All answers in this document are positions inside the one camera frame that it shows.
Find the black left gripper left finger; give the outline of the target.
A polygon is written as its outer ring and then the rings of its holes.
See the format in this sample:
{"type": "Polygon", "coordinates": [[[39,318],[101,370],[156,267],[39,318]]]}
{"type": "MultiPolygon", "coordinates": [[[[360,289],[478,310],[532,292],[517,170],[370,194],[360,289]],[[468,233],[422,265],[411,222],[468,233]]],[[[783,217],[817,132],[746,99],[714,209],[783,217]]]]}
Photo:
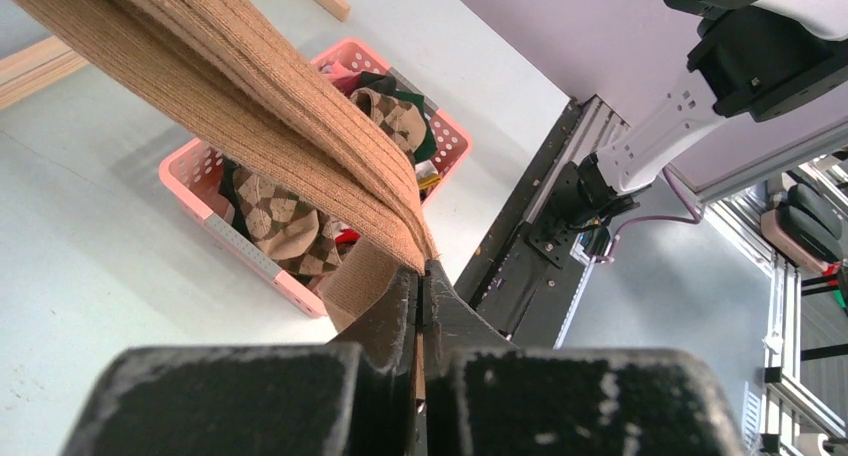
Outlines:
{"type": "Polygon", "coordinates": [[[418,274],[399,269],[381,298],[330,343],[356,343],[379,372],[407,373],[413,368],[418,299],[418,274]]]}

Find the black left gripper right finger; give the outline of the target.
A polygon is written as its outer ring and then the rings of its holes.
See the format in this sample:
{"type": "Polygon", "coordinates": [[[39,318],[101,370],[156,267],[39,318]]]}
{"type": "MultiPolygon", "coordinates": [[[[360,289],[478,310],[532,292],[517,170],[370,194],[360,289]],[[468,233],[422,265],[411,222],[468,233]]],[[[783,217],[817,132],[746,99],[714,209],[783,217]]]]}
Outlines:
{"type": "Polygon", "coordinates": [[[440,261],[426,262],[423,276],[423,369],[440,377],[452,354],[514,345],[459,297],[440,261]]]}

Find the brown argyle sock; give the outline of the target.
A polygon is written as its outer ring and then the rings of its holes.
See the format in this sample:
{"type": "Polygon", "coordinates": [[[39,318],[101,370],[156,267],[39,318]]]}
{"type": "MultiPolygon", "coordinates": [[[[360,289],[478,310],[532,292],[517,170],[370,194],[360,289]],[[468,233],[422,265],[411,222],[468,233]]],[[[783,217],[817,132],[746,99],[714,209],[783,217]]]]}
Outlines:
{"type": "Polygon", "coordinates": [[[315,277],[341,265],[330,216],[246,168],[236,168],[232,181],[250,240],[281,269],[315,277]]]}
{"type": "Polygon", "coordinates": [[[415,160],[426,136],[424,118],[417,106],[368,88],[356,89],[350,101],[364,112],[400,150],[415,160]]]}

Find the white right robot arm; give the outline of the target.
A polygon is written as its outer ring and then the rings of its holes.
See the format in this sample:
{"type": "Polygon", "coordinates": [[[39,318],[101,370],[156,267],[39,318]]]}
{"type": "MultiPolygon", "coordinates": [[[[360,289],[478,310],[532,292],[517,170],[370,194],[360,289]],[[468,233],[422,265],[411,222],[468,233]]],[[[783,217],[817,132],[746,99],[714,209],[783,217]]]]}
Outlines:
{"type": "Polygon", "coordinates": [[[547,210],[583,228],[629,211],[667,165],[731,119],[785,115],[847,78],[847,0],[663,0],[700,17],[675,85],[639,124],[568,163],[547,210]]]}

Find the pink plastic basket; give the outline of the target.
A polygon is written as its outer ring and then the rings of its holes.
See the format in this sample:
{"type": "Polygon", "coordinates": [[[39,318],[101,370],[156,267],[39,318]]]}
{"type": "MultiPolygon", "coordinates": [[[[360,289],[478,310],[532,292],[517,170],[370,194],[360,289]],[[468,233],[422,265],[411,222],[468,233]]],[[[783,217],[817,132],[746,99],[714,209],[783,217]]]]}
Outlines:
{"type": "MultiPolygon", "coordinates": [[[[342,40],[311,63],[404,151],[421,199],[470,151],[466,132],[363,42],[342,40]]],[[[358,232],[199,139],[168,156],[159,176],[195,220],[302,312],[326,316],[313,291],[341,265],[358,232]]]]}

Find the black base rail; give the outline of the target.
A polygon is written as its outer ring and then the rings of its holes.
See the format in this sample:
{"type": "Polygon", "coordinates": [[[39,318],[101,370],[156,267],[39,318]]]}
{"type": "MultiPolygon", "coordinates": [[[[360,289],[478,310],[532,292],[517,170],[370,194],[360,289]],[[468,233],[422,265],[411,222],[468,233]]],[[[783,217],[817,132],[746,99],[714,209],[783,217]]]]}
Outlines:
{"type": "Polygon", "coordinates": [[[609,232],[604,221],[572,231],[553,199],[625,126],[599,96],[568,103],[459,276],[459,296],[513,344],[563,346],[609,232]]]}

